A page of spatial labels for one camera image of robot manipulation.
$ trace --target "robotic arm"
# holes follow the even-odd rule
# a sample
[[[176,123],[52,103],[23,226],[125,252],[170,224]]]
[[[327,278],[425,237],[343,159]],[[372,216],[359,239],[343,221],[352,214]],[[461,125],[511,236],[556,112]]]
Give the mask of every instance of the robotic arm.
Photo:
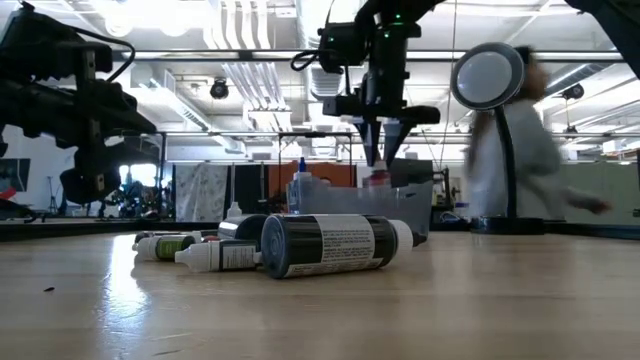
[[[438,109],[406,107],[402,94],[404,81],[410,76],[405,71],[407,40],[422,35],[416,22],[444,1],[369,0],[360,8],[353,22],[327,22],[324,29],[318,30],[321,35],[318,50],[302,52],[292,59],[291,68],[295,71],[303,70],[317,59],[327,73],[347,73],[346,95],[325,100],[323,114],[354,117],[369,166],[380,158],[378,138],[382,126],[385,128],[384,160],[389,167],[413,127],[440,121]],[[628,0],[566,2],[595,17],[636,76],[640,77],[640,4]],[[310,55],[311,59],[302,66],[296,65]],[[351,93],[348,66],[362,65],[366,59],[369,70],[360,88]],[[377,117],[394,120],[381,125]]]
[[[80,34],[128,46],[132,58],[106,81],[98,80],[96,72],[112,71],[111,48]],[[11,14],[0,35],[0,135],[9,124],[22,128],[27,137],[46,133],[60,148],[77,147],[75,167],[60,176],[69,201],[103,199],[120,185],[122,163],[157,161],[124,143],[105,145],[106,138],[122,132],[156,132],[136,111],[136,99],[112,82],[134,56],[130,44],[59,23],[26,2]],[[75,76],[76,90],[38,84],[70,76]],[[0,156],[7,147],[0,137]]]

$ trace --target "camera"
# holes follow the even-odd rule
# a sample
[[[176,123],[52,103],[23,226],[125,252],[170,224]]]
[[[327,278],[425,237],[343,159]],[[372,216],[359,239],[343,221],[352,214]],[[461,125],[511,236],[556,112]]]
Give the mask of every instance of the camera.
[[[216,100],[226,99],[227,96],[229,96],[227,79],[215,78],[215,80],[213,81],[213,86],[211,86],[211,90],[209,90],[209,94],[211,94],[211,97]]]

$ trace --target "white bottle cap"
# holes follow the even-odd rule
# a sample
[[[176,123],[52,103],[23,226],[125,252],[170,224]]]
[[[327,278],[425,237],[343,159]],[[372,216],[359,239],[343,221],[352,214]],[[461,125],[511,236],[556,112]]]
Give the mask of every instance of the white bottle cap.
[[[253,254],[253,262],[256,264],[262,264],[262,253]]]
[[[293,173],[293,180],[298,180],[298,179],[311,179],[311,173],[310,172]]]
[[[192,231],[186,235],[193,237],[196,240],[196,244],[202,242],[202,233],[200,231]]]
[[[186,264],[193,272],[218,271],[220,268],[220,242],[193,244],[176,252],[176,263]]]
[[[227,219],[228,218],[236,218],[242,216],[242,209],[240,209],[240,205],[236,201],[234,201],[229,209],[227,210]]]
[[[141,261],[158,260],[156,245],[158,245],[159,239],[160,237],[157,236],[140,239],[138,246],[136,246],[136,251],[138,251],[136,259]]]
[[[396,238],[398,240],[398,248],[393,258],[404,261],[409,257],[411,251],[413,251],[413,233],[409,225],[404,221],[389,220],[389,223],[391,223],[391,226],[396,230]]]

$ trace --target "person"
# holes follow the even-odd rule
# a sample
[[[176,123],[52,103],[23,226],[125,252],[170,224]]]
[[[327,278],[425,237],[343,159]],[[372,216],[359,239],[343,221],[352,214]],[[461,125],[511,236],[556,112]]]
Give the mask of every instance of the person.
[[[514,148],[518,216],[564,220],[565,205],[595,214],[609,210],[607,202],[565,183],[560,174],[560,153],[533,107],[544,98],[548,75],[538,65],[531,48],[516,50],[525,63],[525,80],[519,93],[505,106],[505,116]],[[504,159],[492,113],[476,113],[465,164],[470,216],[504,215]],[[535,206],[534,199],[543,206]]]

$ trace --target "clear plastic bin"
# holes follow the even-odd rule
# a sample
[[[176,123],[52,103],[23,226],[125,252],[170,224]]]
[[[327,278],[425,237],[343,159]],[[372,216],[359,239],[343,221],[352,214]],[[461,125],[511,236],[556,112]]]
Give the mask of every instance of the clear plastic bin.
[[[287,184],[289,212],[295,214],[365,214],[402,220],[411,230],[429,234],[433,182],[402,188],[345,188],[314,177]]]

